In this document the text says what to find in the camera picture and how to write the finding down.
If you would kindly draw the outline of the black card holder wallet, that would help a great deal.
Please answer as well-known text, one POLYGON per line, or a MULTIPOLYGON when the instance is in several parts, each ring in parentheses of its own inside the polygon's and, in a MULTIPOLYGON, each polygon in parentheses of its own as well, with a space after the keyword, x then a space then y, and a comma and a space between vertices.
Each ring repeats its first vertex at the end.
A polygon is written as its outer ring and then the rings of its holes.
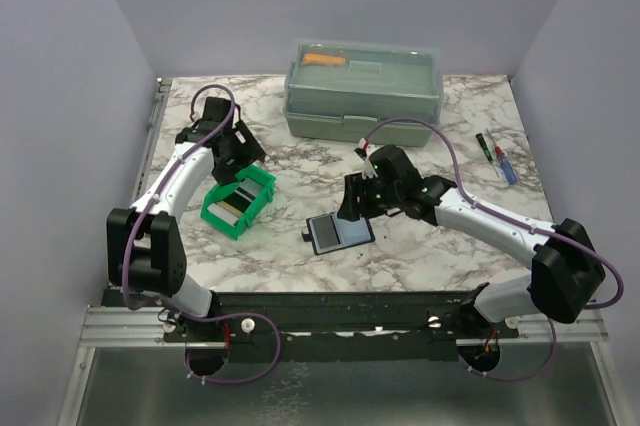
POLYGON ((314 254, 317 256, 373 243, 375 241, 375 236, 368 219, 361 218, 358 221, 350 222, 339 219, 335 212, 307 218, 306 229, 301 232, 301 237, 304 242, 311 244, 314 254), (340 244, 327 250, 320 250, 316 245, 312 220, 324 215, 330 215, 332 217, 340 239, 340 244))

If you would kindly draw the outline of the green plastic bin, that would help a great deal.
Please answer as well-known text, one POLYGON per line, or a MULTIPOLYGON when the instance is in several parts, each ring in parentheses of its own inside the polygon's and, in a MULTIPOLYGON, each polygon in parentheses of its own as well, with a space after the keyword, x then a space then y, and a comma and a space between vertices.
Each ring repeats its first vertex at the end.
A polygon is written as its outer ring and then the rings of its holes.
POLYGON ((249 166, 228 185, 216 185, 206 195, 200 217, 213 228, 237 240, 253 226, 259 213, 275 194, 276 178, 249 166))

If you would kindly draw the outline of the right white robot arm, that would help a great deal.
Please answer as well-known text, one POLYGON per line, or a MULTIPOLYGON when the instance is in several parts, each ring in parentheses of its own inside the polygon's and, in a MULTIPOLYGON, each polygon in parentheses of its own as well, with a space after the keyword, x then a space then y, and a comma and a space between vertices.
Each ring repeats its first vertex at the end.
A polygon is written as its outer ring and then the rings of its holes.
POLYGON ((362 171, 344 178, 338 210, 342 220, 372 219, 397 209, 432 226, 465 233, 515 259, 529 275, 482 284, 463 302, 460 325, 480 338, 511 317, 543 314, 573 323, 605 279, 585 228, 566 219, 559 225, 481 202, 456 182, 422 176, 403 149, 387 145, 364 160, 362 171))

